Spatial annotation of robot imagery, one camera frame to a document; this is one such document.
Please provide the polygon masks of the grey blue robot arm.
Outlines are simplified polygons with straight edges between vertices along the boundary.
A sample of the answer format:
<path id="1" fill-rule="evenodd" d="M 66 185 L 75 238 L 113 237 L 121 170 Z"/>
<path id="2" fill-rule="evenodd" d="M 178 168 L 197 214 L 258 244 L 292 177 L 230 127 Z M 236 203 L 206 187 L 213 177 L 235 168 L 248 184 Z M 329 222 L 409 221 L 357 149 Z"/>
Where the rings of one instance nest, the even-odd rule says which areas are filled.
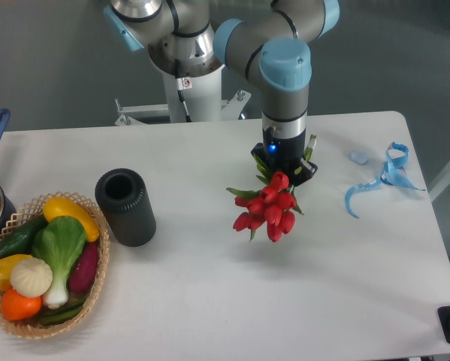
<path id="1" fill-rule="evenodd" d="M 308 44 L 340 17 L 336 1 L 273 1 L 270 14 L 248 24 L 214 26 L 207 1 L 110 1 L 104 16 L 129 50 L 145 49 L 165 84 L 173 123 L 221 120 L 222 70 L 262 95 L 262 141 L 252 155 L 292 185 L 313 177 L 304 155 L 312 76 Z"/>

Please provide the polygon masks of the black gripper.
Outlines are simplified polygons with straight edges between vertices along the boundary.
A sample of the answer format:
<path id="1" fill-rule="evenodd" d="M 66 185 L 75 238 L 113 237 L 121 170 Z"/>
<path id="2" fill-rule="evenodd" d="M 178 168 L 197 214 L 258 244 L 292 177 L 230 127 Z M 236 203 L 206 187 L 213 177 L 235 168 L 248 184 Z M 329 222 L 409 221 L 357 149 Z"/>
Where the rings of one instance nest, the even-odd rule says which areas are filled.
<path id="1" fill-rule="evenodd" d="M 264 161 L 271 171 L 289 173 L 288 178 L 293 186 L 310 180 L 318 171 L 318 166 L 304 157 L 305 135 L 303 130 L 293 138 L 278 138 L 276 130 L 268 127 L 262 132 L 263 143 L 257 143 L 251 150 L 254 158 Z"/>

